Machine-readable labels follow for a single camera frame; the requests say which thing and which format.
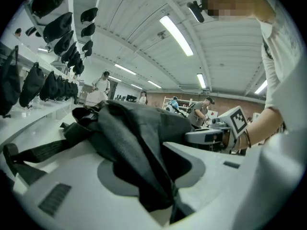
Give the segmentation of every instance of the worker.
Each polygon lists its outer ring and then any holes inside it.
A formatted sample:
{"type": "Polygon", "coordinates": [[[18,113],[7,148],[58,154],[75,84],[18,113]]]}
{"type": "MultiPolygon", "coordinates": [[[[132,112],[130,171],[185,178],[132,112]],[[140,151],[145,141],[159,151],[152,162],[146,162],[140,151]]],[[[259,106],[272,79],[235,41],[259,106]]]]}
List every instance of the worker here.
{"type": "Polygon", "coordinates": [[[139,103],[140,103],[140,104],[144,104],[144,105],[147,105],[147,104],[148,104],[147,92],[144,91],[144,90],[141,92],[141,98],[140,98],[140,100],[139,100],[139,103]]]}
{"type": "Polygon", "coordinates": [[[93,81],[93,91],[100,91],[102,93],[102,100],[107,101],[107,94],[110,91],[110,82],[108,80],[110,73],[105,71],[100,78],[93,81]]]}
{"type": "MultiPolygon", "coordinates": [[[[306,54],[306,47],[278,0],[201,0],[201,4],[209,16],[218,20],[255,18],[260,23],[263,37],[261,56],[268,86],[265,109],[247,128],[250,144],[256,144],[271,136],[283,123],[274,106],[272,93],[289,76],[300,57],[306,54]]],[[[234,150],[247,147],[248,136],[242,134],[234,150]]]]}
{"type": "Polygon", "coordinates": [[[190,120],[195,129],[201,128],[204,122],[208,124],[206,114],[208,112],[208,106],[211,104],[215,104],[214,100],[211,97],[207,97],[203,102],[197,102],[192,107],[188,115],[188,120],[190,120]]]}
{"type": "Polygon", "coordinates": [[[173,106],[176,109],[179,109],[179,104],[178,104],[177,100],[178,100],[178,98],[176,96],[174,96],[173,99],[168,102],[168,104],[173,106]]]}

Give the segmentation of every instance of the black cap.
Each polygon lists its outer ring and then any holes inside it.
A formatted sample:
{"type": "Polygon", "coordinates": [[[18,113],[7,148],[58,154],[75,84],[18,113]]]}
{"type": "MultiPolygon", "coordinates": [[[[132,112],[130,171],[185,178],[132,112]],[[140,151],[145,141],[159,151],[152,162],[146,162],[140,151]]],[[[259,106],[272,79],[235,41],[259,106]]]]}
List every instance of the black cap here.
{"type": "Polygon", "coordinates": [[[214,100],[213,100],[211,97],[207,97],[206,100],[210,101],[210,103],[211,103],[212,105],[215,104],[214,100]]]}

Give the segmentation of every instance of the wall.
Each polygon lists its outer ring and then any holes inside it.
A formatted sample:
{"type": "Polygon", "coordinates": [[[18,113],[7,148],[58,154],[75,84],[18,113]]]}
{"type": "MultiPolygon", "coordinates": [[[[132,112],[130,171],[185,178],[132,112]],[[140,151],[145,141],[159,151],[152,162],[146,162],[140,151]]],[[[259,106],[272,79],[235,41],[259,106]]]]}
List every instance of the wall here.
{"type": "Polygon", "coordinates": [[[137,99],[139,99],[141,91],[136,90],[135,88],[130,88],[125,84],[118,83],[118,85],[116,87],[114,98],[117,97],[117,95],[127,96],[128,94],[133,95],[133,96],[137,97],[137,99]]]}
{"type": "MultiPolygon", "coordinates": [[[[173,98],[173,96],[177,96],[178,99],[181,100],[189,100],[193,99],[194,101],[203,101],[206,96],[205,95],[193,95],[193,94],[182,94],[182,93],[147,93],[148,104],[157,106],[162,108],[164,97],[173,98]]],[[[221,97],[213,97],[215,101],[215,105],[210,106],[210,110],[217,111],[218,115],[223,114],[229,109],[241,106],[246,118],[252,117],[253,113],[261,113],[264,109],[264,105],[259,103],[253,103],[242,100],[221,98],[221,97]]]]}

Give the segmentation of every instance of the ceiling light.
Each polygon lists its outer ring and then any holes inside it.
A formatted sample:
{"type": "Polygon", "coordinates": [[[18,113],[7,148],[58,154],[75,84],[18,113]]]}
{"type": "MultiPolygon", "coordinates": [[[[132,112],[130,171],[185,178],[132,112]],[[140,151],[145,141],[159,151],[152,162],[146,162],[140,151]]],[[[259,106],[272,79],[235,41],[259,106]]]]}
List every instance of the ceiling light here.
{"type": "Polygon", "coordinates": [[[114,79],[114,80],[117,80],[117,81],[120,81],[120,82],[121,82],[121,80],[116,79],[116,78],[114,78],[114,77],[109,76],[109,78],[111,78],[111,79],[114,79]]]}
{"type": "Polygon", "coordinates": [[[264,81],[264,83],[259,87],[259,89],[257,89],[257,91],[255,92],[255,94],[259,94],[261,91],[264,90],[265,87],[268,86],[268,81],[264,81]]]}
{"type": "Polygon", "coordinates": [[[134,85],[134,84],[132,84],[131,86],[133,86],[133,87],[135,87],[135,88],[138,88],[138,89],[142,90],[142,88],[140,88],[140,87],[138,87],[138,86],[136,86],[136,85],[134,85]]]}
{"type": "Polygon", "coordinates": [[[181,32],[178,30],[176,25],[171,21],[171,19],[166,15],[160,19],[160,22],[171,33],[171,35],[173,35],[173,37],[179,43],[179,45],[181,46],[183,51],[186,53],[186,55],[192,56],[193,51],[191,47],[189,46],[188,42],[186,41],[184,36],[181,34],[181,32]]]}
{"type": "Polygon", "coordinates": [[[135,72],[130,71],[130,70],[128,70],[127,68],[124,68],[124,67],[122,67],[122,66],[120,66],[120,65],[118,65],[118,64],[115,64],[115,66],[118,67],[118,68],[120,68],[120,69],[123,69],[123,70],[125,70],[125,71],[127,71],[127,72],[129,72],[129,73],[131,73],[131,74],[133,74],[133,75],[136,75],[135,72]]]}
{"type": "Polygon", "coordinates": [[[46,50],[46,49],[44,49],[44,48],[38,48],[38,50],[44,51],[44,52],[48,52],[48,50],[46,50]]]}
{"type": "Polygon", "coordinates": [[[198,80],[199,80],[199,82],[201,84],[201,87],[203,89],[205,89],[206,88],[206,84],[205,84],[205,80],[203,79],[203,75],[200,73],[200,74],[197,74],[197,77],[198,77],[198,80]]]}
{"type": "Polygon", "coordinates": [[[158,87],[159,89],[161,89],[162,87],[160,87],[158,84],[155,84],[154,82],[151,82],[150,80],[148,80],[149,83],[151,83],[152,85],[154,85],[155,87],[158,87]]]}

